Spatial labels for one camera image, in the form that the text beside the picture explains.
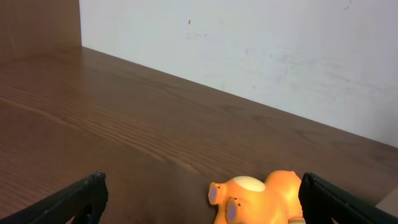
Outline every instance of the white wall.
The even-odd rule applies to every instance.
[[[80,7],[85,47],[398,146],[397,0]]]

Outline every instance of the black object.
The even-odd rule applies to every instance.
[[[105,174],[96,172],[0,220],[0,224],[97,224],[108,201]]]
[[[321,177],[306,173],[298,198],[306,224],[398,224],[398,218],[341,190]]]

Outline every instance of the wooden wall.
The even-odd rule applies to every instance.
[[[78,45],[78,0],[0,0],[0,64]]]

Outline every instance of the wooden table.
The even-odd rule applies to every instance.
[[[278,169],[376,204],[398,149],[90,49],[0,67],[0,218],[99,170],[102,223],[212,223],[210,182]]]

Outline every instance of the orange toy hippo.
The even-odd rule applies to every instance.
[[[263,183],[252,177],[235,177],[224,184],[211,183],[209,201],[218,205],[214,224],[305,223],[299,201],[301,180],[293,171],[271,173]]]

